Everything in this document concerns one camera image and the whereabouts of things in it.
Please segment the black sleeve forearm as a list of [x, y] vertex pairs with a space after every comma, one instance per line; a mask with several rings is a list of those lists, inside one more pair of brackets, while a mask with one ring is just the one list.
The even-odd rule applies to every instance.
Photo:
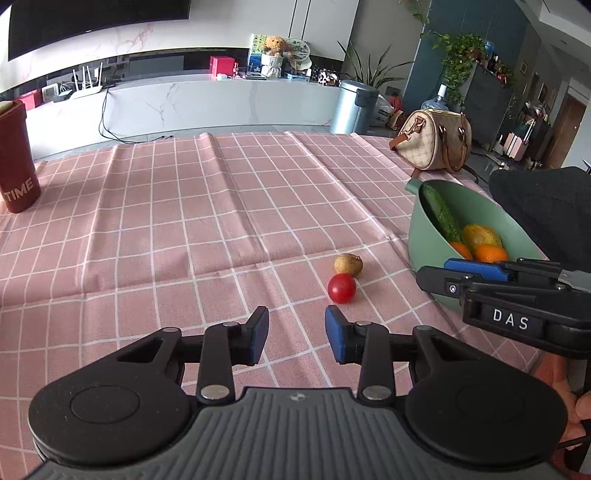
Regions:
[[577, 167], [539, 171], [497, 170], [493, 199], [523, 228], [548, 259], [571, 270], [590, 270], [590, 176]]

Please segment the person's right hand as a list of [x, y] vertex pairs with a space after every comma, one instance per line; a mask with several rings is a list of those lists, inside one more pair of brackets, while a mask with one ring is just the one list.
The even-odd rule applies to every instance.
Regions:
[[535, 376], [551, 386], [562, 398], [568, 413], [568, 423], [561, 438], [562, 441], [583, 437], [586, 432], [583, 420], [591, 416], [590, 393], [577, 396], [569, 383], [567, 376], [568, 361], [554, 354], [545, 354], [541, 359]]

